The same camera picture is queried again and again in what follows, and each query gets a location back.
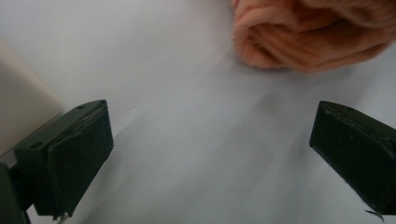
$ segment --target white fabric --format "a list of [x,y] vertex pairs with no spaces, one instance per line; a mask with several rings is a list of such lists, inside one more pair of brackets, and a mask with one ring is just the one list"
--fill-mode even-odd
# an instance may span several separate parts
[[262,71],[234,56],[232,19],[226,0],[2,1],[0,35],[66,109],[110,106],[115,148],[66,223],[381,223],[308,141],[319,100],[396,127],[396,48]]

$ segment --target orange cloth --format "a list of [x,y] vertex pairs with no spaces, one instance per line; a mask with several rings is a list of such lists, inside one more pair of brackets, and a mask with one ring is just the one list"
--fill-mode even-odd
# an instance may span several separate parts
[[374,58],[396,37],[396,0],[232,0],[233,43],[260,68],[313,73]]

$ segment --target screw hole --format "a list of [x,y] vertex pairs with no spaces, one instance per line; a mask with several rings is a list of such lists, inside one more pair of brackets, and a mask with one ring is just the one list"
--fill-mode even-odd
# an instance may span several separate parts
[[43,145],[42,142],[36,142],[30,145],[29,148],[37,148],[37,147],[41,147],[42,145]]

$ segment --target folded fabric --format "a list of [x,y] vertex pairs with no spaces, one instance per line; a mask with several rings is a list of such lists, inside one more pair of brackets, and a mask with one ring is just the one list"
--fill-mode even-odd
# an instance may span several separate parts
[[260,68],[313,73],[374,58],[396,39],[395,0],[232,0],[233,43]]

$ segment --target white surface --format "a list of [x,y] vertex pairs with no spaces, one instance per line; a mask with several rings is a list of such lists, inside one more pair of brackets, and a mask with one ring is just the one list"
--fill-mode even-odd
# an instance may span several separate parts
[[61,110],[49,88],[0,39],[0,156]]
[[242,65],[231,27],[226,0],[2,2],[67,109],[110,106],[116,146],[68,223],[381,223],[308,140],[319,100],[396,127],[396,48],[307,77]]

